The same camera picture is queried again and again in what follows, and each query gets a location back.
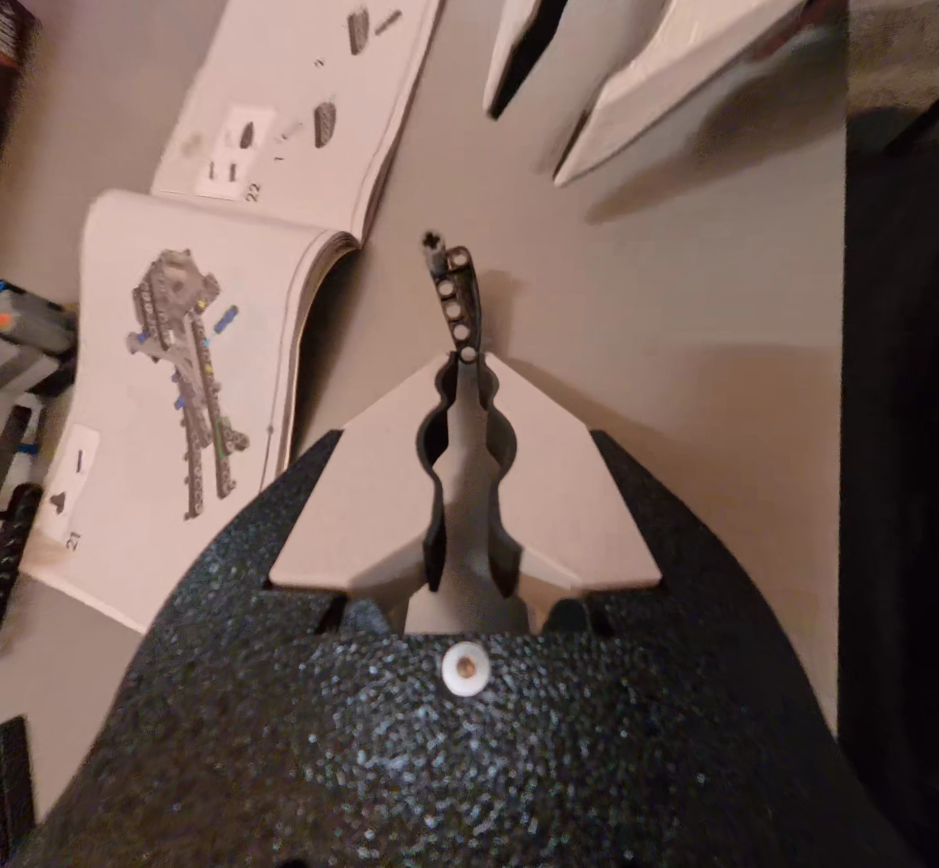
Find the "toy brick set box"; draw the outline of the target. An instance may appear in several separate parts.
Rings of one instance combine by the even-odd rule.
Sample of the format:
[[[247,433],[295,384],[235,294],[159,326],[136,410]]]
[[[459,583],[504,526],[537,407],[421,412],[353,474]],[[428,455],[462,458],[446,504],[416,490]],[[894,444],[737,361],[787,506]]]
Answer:
[[[13,121],[24,69],[41,24],[19,0],[1,0],[1,150]]]

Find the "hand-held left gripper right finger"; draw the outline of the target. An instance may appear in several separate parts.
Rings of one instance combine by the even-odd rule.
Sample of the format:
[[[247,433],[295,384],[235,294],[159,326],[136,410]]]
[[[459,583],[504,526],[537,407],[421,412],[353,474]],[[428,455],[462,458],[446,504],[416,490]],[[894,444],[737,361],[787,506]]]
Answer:
[[[487,551],[502,594],[567,598],[650,588],[662,574],[593,434],[493,353],[478,363],[487,451]]]

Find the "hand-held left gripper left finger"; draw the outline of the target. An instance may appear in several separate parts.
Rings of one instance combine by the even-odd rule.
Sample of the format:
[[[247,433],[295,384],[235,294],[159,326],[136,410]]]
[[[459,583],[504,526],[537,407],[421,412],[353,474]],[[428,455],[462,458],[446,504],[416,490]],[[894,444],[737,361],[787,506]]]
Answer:
[[[445,556],[442,487],[458,359],[439,353],[351,419],[269,571],[273,587],[414,594]]]

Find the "grey toy brick chassis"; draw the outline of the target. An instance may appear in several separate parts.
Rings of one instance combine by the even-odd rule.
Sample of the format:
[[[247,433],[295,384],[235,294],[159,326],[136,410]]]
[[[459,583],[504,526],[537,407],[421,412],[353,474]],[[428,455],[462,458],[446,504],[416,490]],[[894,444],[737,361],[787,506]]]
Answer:
[[[48,405],[74,381],[75,316],[11,282],[1,283],[1,619],[36,519],[36,482]]]

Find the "black toy brick beam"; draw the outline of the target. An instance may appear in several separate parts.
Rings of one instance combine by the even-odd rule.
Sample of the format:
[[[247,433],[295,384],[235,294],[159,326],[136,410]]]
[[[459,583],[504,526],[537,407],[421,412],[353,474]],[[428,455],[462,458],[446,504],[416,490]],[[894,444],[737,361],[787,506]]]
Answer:
[[[447,248],[450,272],[433,284],[456,356],[464,365],[477,362],[481,352],[483,311],[475,266],[464,246]]]

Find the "open instruction booklet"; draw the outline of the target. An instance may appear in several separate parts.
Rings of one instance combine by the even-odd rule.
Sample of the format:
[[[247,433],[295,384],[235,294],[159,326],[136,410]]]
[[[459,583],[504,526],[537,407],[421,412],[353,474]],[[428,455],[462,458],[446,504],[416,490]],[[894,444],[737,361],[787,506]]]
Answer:
[[[148,193],[89,206],[27,575],[142,634],[287,467],[303,327],[367,238],[443,1],[227,1]]]

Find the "grey desk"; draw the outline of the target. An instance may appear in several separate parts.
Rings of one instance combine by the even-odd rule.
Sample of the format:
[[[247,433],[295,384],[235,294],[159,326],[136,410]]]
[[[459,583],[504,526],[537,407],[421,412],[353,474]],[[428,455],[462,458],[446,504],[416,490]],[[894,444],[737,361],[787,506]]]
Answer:
[[[145,192],[226,0],[20,0],[40,21],[2,163],[2,275],[78,298],[106,189]],[[314,301],[292,453],[447,344],[418,238],[473,253],[487,343],[687,503],[779,616],[830,725],[838,672],[846,72],[798,146],[702,146],[766,68],[733,69],[642,141],[552,186],[559,39],[483,113],[501,0],[447,0],[364,249]]]

